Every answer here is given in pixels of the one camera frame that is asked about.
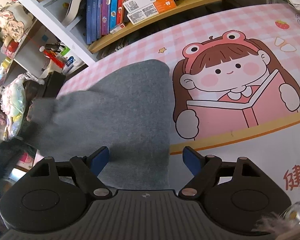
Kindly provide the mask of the grey sweatpants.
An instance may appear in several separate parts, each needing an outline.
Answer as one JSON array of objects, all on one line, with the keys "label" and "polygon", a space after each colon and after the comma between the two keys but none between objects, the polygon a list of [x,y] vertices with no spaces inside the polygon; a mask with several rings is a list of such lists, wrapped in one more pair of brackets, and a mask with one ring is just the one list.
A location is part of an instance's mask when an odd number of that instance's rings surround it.
[{"label": "grey sweatpants", "polygon": [[43,156],[68,161],[106,146],[99,174],[108,187],[168,188],[173,102],[169,67],[147,60],[122,67],[87,90],[33,102],[23,140]]}]

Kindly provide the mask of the pink checkered table mat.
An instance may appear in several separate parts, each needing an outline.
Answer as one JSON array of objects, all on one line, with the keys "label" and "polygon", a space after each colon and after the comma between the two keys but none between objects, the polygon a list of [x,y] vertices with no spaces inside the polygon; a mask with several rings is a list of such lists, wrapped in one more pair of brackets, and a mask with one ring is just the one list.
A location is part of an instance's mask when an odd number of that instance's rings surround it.
[{"label": "pink checkered table mat", "polygon": [[170,70],[167,189],[190,178],[180,154],[191,146],[226,161],[245,155],[300,200],[300,14],[264,4],[172,26],[88,67],[57,98],[147,60]]}]

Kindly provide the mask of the wooden white bookshelf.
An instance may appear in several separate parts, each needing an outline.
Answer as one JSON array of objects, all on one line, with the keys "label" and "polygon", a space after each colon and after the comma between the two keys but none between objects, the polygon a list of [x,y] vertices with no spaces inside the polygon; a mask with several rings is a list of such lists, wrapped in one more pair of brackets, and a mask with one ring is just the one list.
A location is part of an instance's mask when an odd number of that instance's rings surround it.
[{"label": "wooden white bookshelf", "polygon": [[121,24],[124,7],[121,0],[17,0],[43,26],[61,40],[84,63],[96,62],[96,53],[144,26],[179,12],[222,0],[134,0],[135,23],[110,34]]}]

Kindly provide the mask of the orange white box lower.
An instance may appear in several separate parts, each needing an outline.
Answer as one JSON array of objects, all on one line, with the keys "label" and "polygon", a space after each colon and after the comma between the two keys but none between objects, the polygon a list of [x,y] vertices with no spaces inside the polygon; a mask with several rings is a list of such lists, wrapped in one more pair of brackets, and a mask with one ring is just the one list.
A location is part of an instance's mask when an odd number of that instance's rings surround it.
[{"label": "orange white box lower", "polygon": [[158,0],[150,5],[132,12],[127,15],[127,18],[133,25],[140,23],[155,15],[161,14],[176,7],[174,0]]}]

